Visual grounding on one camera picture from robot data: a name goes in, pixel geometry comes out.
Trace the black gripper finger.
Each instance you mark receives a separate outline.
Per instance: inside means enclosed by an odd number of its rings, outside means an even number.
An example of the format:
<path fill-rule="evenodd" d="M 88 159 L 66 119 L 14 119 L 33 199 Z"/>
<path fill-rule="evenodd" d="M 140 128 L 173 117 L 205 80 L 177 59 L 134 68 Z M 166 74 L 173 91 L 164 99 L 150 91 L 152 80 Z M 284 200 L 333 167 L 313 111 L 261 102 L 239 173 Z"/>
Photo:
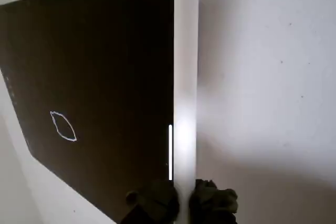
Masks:
<path fill-rule="evenodd" d="M 171 180 L 155 180 L 127 193 L 130 211 L 125 223 L 174 223 L 180 211 L 179 196 Z"/>
<path fill-rule="evenodd" d="M 190 223 L 236 224 L 238 195 L 233 189 L 218 189 L 212 180 L 197 179 L 189 199 Z"/>

